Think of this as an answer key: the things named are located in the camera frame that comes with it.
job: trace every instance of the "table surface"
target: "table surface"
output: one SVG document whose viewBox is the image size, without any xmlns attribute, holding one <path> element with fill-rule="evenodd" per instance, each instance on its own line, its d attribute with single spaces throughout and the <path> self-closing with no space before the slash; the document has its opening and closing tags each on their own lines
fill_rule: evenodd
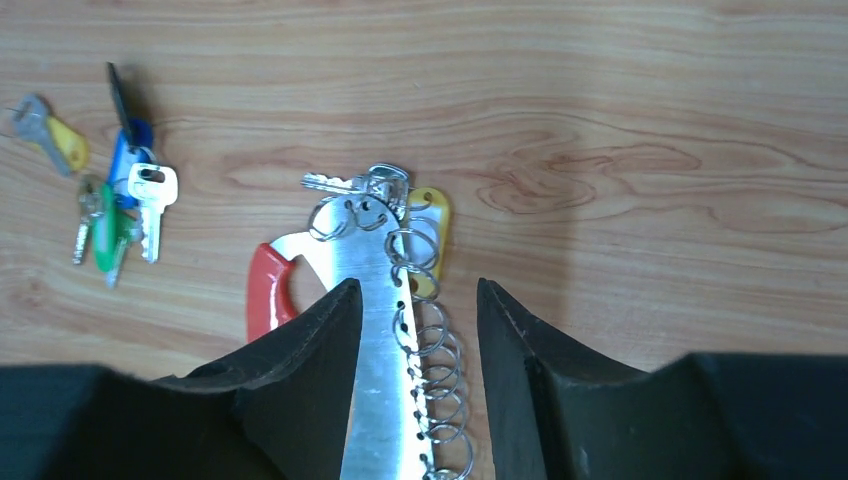
<svg viewBox="0 0 848 480">
<path fill-rule="evenodd" d="M 301 175 L 378 161 L 454 208 L 440 298 L 475 478 L 494 478 L 479 277 L 643 369 L 848 351 L 848 7 L 515 3 L 0 0 L 3 107 L 40 93 L 106 175 L 115 62 L 180 179 L 160 262 L 133 247 L 109 291 L 71 265 L 77 180 L 0 138 L 0 361 L 152 378 L 240 347 L 254 248 L 321 198 Z M 321 294 L 295 283 L 301 306 Z"/>
</svg>

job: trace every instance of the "blue plastic tag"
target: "blue plastic tag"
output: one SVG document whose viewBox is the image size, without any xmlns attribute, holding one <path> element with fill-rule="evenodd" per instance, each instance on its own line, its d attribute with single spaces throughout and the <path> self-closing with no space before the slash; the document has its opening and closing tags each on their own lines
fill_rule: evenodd
<svg viewBox="0 0 848 480">
<path fill-rule="evenodd" d="M 149 123 L 137 118 L 131 118 L 130 124 L 133 126 L 134 137 L 138 142 L 138 146 L 153 148 L 153 128 Z M 141 148 L 136 148 L 135 151 L 130 151 L 130 146 L 127 143 L 123 129 L 118 133 L 118 138 L 115 140 L 115 151 L 112 153 L 112 168 L 109 170 L 109 185 L 115 192 L 115 204 L 122 210 L 129 210 L 138 206 L 138 200 L 131 197 L 127 191 L 127 178 L 130 173 L 130 167 L 134 163 L 146 162 L 150 159 Z"/>
</svg>

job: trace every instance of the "wood grain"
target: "wood grain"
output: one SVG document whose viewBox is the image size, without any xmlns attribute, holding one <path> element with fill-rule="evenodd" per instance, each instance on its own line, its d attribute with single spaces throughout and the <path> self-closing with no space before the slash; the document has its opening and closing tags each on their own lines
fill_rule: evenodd
<svg viewBox="0 0 848 480">
<path fill-rule="evenodd" d="M 478 277 L 639 368 L 848 351 L 848 7 L 515 3 L 0 0 L 0 104 L 41 93 L 105 175 L 116 62 L 181 184 L 160 263 L 135 247 L 108 291 L 71 266 L 75 180 L 0 139 L 0 361 L 156 377 L 239 347 L 253 249 L 320 198 L 301 174 L 375 161 L 454 205 L 442 299 L 475 478 L 494 478 Z"/>
</svg>

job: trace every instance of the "yellow plastic tag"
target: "yellow plastic tag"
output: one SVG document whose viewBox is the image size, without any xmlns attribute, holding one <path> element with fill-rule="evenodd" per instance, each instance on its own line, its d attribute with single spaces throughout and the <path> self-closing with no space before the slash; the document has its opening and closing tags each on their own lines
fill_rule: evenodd
<svg viewBox="0 0 848 480">
<path fill-rule="evenodd" d="M 450 203 L 445 194 L 430 187 L 416 188 L 410 192 L 407 203 L 409 205 L 407 226 L 419 230 L 422 235 L 427 236 L 439 246 L 439 260 L 430 270 L 433 277 L 439 280 L 448 239 Z M 432 246 L 418 235 L 409 236 L 406 249 L 414 262 L 426 262 L 433 253 Z M 428 297 L 433 293 L 435 286 L 426 275 L 413 273 L 412 280 L 415 294 Z"/>
<path fill-rule="evenodd" d="M 71 171 L 82 170 L 88 164 L 88 142 L 85 137 L 71 130 L 52 115 L 47 117 L 47 128 L 50 130 L 50 136 L 53 137 L 53 143 L 64 155 Z M 37 144 L 32 145 L 43 152 Z"/>
</svg>

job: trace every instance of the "red handle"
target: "red handle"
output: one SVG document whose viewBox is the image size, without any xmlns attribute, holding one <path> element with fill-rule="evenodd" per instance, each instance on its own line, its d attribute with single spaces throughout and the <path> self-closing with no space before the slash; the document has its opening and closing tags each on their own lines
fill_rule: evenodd
<svg viewBox="0 0 848 480">
<path fill-rule="evenodd" d="M 271 245 L 256 247 L 247 274 L 248 342 L 297 317 L 288 288 L 294 267 Z"/>
</svg>

